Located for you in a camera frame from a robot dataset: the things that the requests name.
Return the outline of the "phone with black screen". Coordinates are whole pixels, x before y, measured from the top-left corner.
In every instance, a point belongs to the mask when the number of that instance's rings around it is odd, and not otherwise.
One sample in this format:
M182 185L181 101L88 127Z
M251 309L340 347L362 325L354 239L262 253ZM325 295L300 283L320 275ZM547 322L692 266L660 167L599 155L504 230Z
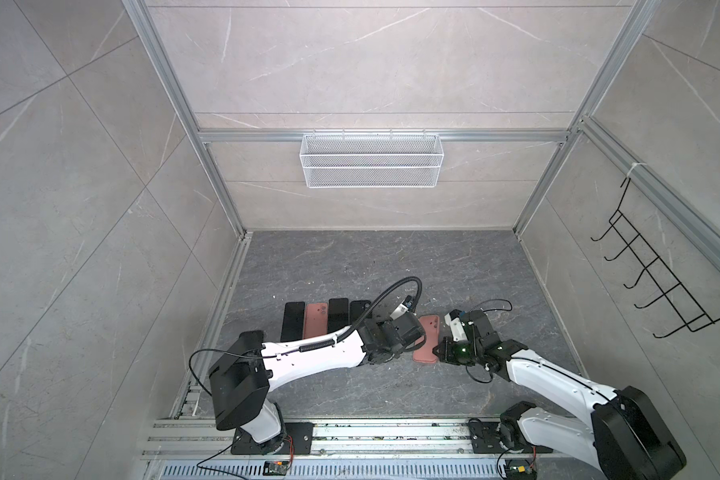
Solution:
M280 341L293 342L303 338L306 304L287 302L283 310Z

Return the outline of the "black phone case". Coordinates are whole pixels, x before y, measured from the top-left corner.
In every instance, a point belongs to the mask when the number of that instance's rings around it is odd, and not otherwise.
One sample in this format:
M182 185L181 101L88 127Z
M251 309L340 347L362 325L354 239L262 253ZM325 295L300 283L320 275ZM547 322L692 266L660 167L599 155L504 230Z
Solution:
M354 324L361 315L370 307L370 300L353 300L349 304L349 321Z

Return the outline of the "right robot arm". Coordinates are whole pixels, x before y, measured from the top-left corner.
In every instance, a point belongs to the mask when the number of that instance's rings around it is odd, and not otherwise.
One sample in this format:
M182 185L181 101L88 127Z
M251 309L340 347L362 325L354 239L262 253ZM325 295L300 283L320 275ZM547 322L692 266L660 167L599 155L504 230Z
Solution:
M519 402L500 417L506 453L546 447L589 464L609 479L671 479L687 465L679 443L650 398L635 387L615 389L544 359L516 340L503 340L483 310L453 310L450 332L433 349L442 363L480 367L530 389L565 410Z

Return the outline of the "pink phone case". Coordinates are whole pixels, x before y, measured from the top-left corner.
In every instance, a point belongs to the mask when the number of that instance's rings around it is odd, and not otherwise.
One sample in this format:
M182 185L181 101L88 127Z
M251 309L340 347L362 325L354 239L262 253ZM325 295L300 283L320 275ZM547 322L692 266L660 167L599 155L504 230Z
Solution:
M311 303L305 308L303 339L325 335L328 330L328 304Z
M438 357L434 349L439 344L441 320L437 315L427 315L419 318L424 329L424 337L416 344L417 349L413 351L413 361L421 364L435 364Z

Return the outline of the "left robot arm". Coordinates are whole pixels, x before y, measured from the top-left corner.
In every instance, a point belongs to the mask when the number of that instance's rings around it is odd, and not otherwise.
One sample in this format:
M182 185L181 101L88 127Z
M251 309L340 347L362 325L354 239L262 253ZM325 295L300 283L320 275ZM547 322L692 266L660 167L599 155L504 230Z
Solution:
M293 342L266 342L261 331L247 331L208 371L215 428L241 429L257 444L281 438L283 421L270 393L325 371L385 363L425 340L424 327L410 311L362 318L336 332Z

